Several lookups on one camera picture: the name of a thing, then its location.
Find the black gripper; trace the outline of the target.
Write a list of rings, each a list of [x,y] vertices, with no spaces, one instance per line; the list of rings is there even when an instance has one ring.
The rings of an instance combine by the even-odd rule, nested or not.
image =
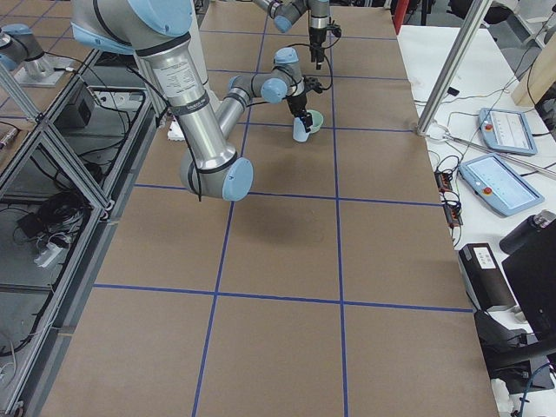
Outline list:
[[[324,47],[322,46],[327,38],[327,30],[325,28],[309,28],[309,44],[311,58],[315,59],[315,68],[321,70],[322,60],[324,58]]]
[[[287,96],[286,101],[291,115],[293,117],[300,117],[303,131],[309,133],[313,125],[313,117],[306,108],[308,103],[307,95],[305,93],[300,93],[296,96]]]

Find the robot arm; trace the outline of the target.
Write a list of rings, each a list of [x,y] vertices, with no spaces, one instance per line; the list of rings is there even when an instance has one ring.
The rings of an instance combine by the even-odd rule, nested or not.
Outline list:
[[[308,15],[309,49],[311,62],[320,70],[324,62],[323,44],[332,24],[328,0],[294,0],[289,3],[275,0],[254,0],[254,3],[274,21],[281,32],[288,32],[303,16]]]
[[[307,136],[313,119],[306,110],[304,77],[295,49],[282,48],[271,72],[235,77],[214,109],[189,52],[194,21],[190,1],[75,1],[71,24],[78,42],[149,64],[189,146],[180,168],[183,185],[199,197],[236,202],[250,191],[254,168],[228,142],[229,134],[260,97],[267,103],[288,101],[295,132]]]

